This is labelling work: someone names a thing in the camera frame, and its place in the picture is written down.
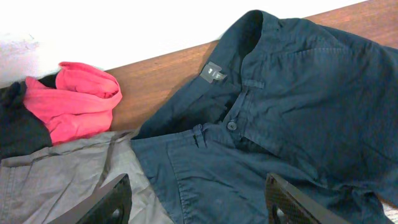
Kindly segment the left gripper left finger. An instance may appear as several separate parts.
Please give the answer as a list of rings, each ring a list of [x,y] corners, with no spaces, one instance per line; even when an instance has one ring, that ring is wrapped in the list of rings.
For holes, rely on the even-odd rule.
[[[49,224],[127,224],[131,208],[129,176],[120,174]]]

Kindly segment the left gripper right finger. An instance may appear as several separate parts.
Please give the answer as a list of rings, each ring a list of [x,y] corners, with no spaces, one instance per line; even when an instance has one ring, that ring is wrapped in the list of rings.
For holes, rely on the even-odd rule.
[[[269,223],[349,224],[277,174],[267,175],[264,195]]]

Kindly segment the navy blue shorts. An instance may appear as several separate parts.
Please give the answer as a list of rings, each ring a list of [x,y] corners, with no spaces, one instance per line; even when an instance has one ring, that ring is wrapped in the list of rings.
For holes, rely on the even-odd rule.
[[[270,173],[351,223],[387,223],[397,50],[249,11],[131,144],[175,223],[267,223]]]

